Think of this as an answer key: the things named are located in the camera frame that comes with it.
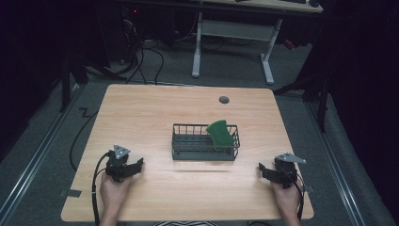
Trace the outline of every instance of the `human hand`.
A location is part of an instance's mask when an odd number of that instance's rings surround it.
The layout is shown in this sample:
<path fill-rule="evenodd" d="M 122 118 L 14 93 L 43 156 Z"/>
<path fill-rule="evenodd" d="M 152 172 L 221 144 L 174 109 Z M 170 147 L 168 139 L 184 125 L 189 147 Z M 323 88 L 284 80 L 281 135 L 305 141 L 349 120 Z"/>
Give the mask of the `human hand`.
<path fill-rule="evenodd" d="M 283 189 L 280 184 L 270 182 L 273 187 L 277 206 L 281 212 L 282 218 L 287 226 L 300 225 L 299 218 L 297 217 L 297 210 L 300 201 L 300 195 L 294 185 L 289 188 Z"/>
<path fill-rule="evenodd" d="M 103 199 L 104 212 L 100 225 L 115 225 L 118 214 L 126 198 L 133 177 L 128 177 L 123 182 L 115 182 L 105 172 L 102 174 L 100 193 Z"/>

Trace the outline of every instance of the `wooden table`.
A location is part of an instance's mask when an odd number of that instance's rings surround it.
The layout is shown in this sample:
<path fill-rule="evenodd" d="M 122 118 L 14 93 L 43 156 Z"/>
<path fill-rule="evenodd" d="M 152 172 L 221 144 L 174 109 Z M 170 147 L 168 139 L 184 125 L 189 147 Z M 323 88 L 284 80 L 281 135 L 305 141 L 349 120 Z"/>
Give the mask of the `wooden table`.
<path fill-rule="evenodd" d="M 220 96 L 230 102 L 220 103 Z M 219 120 L 238 126 L 241 147 L 235 161 L 172 160 L 173 123 Z M 132 150 L 129 164 L 141 157 L 145 162 L 130 187 L 122 221 L 280 218 L 258 163 L 273 169 L 276 155 L 293 150 L 270 89 L 111 85 L 71 186 L 82 194 L 67 198 L 63 220 L 94 220 L 93 172 L 115 143 Z M 99 189 L 100 178 L 96 185 Z M 312 216 L 306 195 L 303 218 Z"/>

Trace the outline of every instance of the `black wire basket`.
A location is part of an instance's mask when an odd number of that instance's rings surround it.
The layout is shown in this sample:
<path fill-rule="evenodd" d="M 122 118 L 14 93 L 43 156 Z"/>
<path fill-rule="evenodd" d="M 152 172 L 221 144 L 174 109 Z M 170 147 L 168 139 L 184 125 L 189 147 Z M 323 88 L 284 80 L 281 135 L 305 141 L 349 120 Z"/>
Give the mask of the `black wire basket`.
<path fill-rule="evenodd" d="M 208 124 L 173 124 L 173 160 L 234 161 L 238 155 L 240 138 L 236 125 L 227 125 L 234 142 L 232 146 L 215 146 L 206 132 Z"/>

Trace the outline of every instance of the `round grommet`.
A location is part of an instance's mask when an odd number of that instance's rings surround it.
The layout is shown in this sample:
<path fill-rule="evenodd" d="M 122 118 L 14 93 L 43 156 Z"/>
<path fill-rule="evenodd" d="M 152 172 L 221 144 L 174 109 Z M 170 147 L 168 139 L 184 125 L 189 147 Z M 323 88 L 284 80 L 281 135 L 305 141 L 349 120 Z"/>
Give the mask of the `round grommet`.
<path fill-rule="evenodd" d="M 223 105 L 228 104 L 230 101 L 229 97 L 227 96 L 221 96 L 219 97 L 219 102 L 222 103 Z"/>

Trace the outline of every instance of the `white table leg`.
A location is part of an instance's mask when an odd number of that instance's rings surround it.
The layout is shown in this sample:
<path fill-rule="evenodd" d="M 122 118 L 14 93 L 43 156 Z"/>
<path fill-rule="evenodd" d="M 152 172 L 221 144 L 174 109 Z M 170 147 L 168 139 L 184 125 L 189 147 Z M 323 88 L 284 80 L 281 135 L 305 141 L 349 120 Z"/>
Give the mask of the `white table leg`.
<path fill-rule="evenodd" d="M 282 19 L 279 19 L 276 22 L 276 25 L 274 26 L 269 44 L 267 46 L 267 50 L 265 54 L 261 54 L 261 61 L 263 65 L 263 72 L 264 76 L 266 77 L 266 83 L 268 85 L 273 85 L 274 84 L 274 79 L 273 79 L 273 74 L 270 70 L 270 65 L 269 65 L 269 58 L 273 50 L 273 46 L 276 42 L 277 35 L 279 34 L 279 28 L 281 27 Z"/>
<path fill-rule="evenodd" d="M 200 38 L 202 34 L 202 12 L 199 12 L 199 21 L 197 28 L 197 45 L 196 52 L 194 53 L 194 62 L 193 62 L 193 77 L 200 76 Z"/>

